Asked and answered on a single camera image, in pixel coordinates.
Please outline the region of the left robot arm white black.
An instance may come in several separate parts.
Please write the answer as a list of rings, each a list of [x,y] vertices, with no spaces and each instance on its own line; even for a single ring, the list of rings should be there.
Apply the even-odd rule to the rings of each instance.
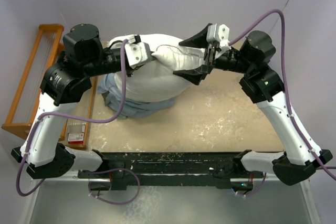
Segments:
[[[12,157],[33,179],[60,177],[70,170],[87,170],[96,178],[108,172],[109,160],[98,151],[65,147],[59,137],[91,78],[120,72],[122,78],[151,61],[151,50],[139,35],[127,36],[118,48],[103,47],[99,29],[75,25],[63,37],[64,49],[45,72],[38,111],[28,138]]]

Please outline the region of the patchwork green beige pillowcase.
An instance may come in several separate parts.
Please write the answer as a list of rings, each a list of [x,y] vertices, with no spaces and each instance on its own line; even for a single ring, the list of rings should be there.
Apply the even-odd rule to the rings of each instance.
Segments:
[[[114,73],[103,76],[98,85],[97,93],[102,95],[104,105],[116,113],[121,103],[121,92],[114,80]],[[138,102],[126,98],[120,117],[123,119],[143,118],[152,115],[159,110],[172,107],[175,100],[176,98],[170,98],[160,102]]]

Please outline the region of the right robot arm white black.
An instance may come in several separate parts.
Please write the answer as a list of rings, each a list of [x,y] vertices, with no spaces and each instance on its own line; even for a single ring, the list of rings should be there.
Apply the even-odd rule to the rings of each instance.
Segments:
[[[196,35],[179,42],[181,47],[204,49],[204,62],[194,69],[177,70],[174,75],[198,85],[213,69],[243,74],[239,84],[253,104],[263,112],[281,140],[284,151],[262,153],[246,150],[234,157],[234,173],[246,177],[251,172],[272,173],[291,186],[312,176],[333,156],[321,149],[302,123],[295,118],[285,91],[284,78],[269,62],[276,49],[270,36],[259,30],[245,33],[240,49],[228,41],[228,27],[207,24]]]

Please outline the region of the white pillow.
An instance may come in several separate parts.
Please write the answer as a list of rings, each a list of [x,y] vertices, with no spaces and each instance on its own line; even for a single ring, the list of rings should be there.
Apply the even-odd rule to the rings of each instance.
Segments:
[[[173,71],[195,69],[204,63],[204,50],[183,47],[182,40],[165,34],[141,35],[155,60],[145,64],[126,80],[126,98],[135,102],[162,102],[184,92],[192,84]]]

